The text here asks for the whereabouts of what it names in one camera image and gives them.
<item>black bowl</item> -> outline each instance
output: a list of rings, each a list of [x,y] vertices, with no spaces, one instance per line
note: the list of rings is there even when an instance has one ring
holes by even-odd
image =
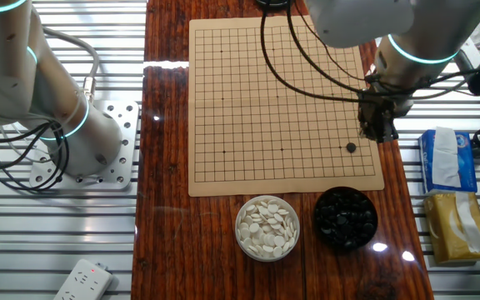
[[[372,201],[363,193],[350,187],[334,187],[317,200],[314,224],[323,241],[350,251],[373,238],[378,216]]]

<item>white tissue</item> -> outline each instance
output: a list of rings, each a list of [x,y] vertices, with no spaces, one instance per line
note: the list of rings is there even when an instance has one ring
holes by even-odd
[[[473,220],[472,213],[470,212],[470,202],[468,194],[465,192],[455,192],[457,199],[457,212],[460,223],[462,224],[462,230],[466,237],[467,247],[472,253],[480,252],[480,231]]]
[[[457,136],[451,128],[437,127],[432,149],[432,183],[460,188]]]

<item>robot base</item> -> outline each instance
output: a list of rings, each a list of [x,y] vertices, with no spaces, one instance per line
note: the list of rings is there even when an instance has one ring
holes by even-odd
[[[101,172],[86,177],[62,175],[62,181],[52,187],[54,191],[120,191],[128,188],[133,173],[134,145],[137,136],[139,107],[136,102],[94,101],[93,105],[102,112],[109,114],[116,120],[122,131],[122,147],[112,163]],[[38,148],[47,151],[47,147],[40,143]],[[36,159],[45,157],[37,152]],[[38,185],[51,176],[55,170],[53,162],[32,165],[29,182],[32,186]]]

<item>white power strip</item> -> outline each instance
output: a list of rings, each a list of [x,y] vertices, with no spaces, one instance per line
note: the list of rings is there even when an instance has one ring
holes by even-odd
[[[99,300],[113,280],[113,275],[81,259],[53,300]]]

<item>reddish wood surface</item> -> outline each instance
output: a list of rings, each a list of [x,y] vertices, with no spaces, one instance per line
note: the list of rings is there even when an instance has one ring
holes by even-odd
[[[186,62],[191,19],[261,15],[254,0],[149,0],[146,61]],[[375,46],[361,51],[367,69]],[[255,262],[233,233],[251,196],[188,196],[188,69],[144,75],[132,299],[433,299],[396,142],[379,146],[386,188],[367,192],[379,227],[366,247],[334,252],[313,232],[318,194],[281,194],[301,218],[300,241],[278,262]]]

